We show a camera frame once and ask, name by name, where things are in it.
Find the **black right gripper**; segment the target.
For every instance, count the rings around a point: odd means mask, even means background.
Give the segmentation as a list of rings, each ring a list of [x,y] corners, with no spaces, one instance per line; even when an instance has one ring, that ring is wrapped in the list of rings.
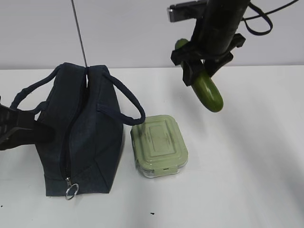
[[[207,74],[213,77],[224,65],[232,61],[231,51],[242,47],[244,43],[245,37],[239,33],[233,35],[228,46],[220,50],[217,50],[220,45],[199,44],[181,38],[175,43],[171,60],[176,66],[182,63],[182,80],[186,86],[191,86],[202,71],[202,59],[205,60]]]

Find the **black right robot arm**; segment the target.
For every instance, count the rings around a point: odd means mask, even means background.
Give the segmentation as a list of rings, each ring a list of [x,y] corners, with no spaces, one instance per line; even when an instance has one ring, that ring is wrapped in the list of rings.
[[[202,70],[212,77],[233,59],[231,51],[246,40],[236,30],[248,5],[248,0],[196,0],[167,8],[170,22],[196,21],[190,41],[171,53],[174,65],[183,68],[185,85],[193,85]]]

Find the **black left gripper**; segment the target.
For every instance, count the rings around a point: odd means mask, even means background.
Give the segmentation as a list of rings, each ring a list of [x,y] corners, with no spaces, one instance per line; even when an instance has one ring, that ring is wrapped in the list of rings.
[[[0,105],[0,150],[8,150],[21,145],[49,143],[56,132],[49,126],[35,126],[35,114],[30,111],[12,109]]]

